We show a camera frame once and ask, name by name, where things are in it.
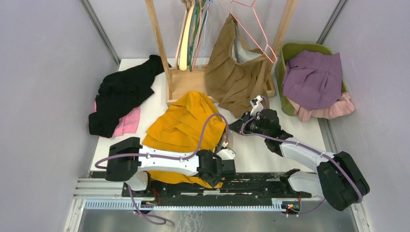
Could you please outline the yellow garment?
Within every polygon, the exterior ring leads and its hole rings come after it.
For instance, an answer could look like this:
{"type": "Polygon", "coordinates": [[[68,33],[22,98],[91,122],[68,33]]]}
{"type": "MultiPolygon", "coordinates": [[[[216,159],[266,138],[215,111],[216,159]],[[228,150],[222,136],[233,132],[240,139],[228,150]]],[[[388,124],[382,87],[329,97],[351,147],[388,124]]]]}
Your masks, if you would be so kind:
{"type": "Polygon", "coordinates": [[[143,144],[174,152],[214,150],[226,124],[208,96],[189,91],[170,105],[146,131],[143,144]]]}

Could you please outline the tan pleated skirt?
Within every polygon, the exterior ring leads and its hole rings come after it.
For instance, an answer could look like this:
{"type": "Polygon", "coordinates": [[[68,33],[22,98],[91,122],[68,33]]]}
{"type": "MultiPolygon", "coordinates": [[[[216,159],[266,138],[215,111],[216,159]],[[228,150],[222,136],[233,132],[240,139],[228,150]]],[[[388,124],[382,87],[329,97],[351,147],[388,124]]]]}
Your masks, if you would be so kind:
{"type": "Polygon", "coordinates": [[[205,88],[219,106],[240,118],[258,95],[267,96],[268,58],[259,49],[248,50],[237,21],[229,15],[222,26],[205,69],[205,88]]]}

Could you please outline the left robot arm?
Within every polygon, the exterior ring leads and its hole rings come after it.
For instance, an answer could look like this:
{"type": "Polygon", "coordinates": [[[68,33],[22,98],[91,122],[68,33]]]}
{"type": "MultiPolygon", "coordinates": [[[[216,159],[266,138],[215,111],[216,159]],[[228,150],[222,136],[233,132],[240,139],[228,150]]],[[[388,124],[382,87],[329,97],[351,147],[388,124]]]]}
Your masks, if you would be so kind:
{"type": "Polygon", "coordinates": [[[165,151],[141,145],[138,137],[130,137],[109,148],[105,180],[124,182],[138,195],[151,193],[152,171],[171,172],[199,178],[212,187],[236,174],[235,152],[223,147],[217,153],[201,149],[195,152],[165,151]]]}

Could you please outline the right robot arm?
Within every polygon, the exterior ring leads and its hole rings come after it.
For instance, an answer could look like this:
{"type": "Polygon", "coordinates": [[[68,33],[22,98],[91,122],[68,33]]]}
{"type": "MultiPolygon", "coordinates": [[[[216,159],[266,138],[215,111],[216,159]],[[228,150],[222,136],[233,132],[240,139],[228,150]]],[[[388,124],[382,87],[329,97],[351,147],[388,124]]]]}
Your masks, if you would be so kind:
{"type": "Polygon", "coordinates": [[[279,184],[279,191],[285,197],[306,192],[343,211],[352,204],[361,203],[370,193],[367,180],[349,153],[321,151],[301,142],[281,128],[275,110],[264,109],[255,115],[245,112],[229,125],[229,129],[243,136],[264,138],[271,152],[297,161],[312,171],[287,172],[285,181],[279,184]]]}

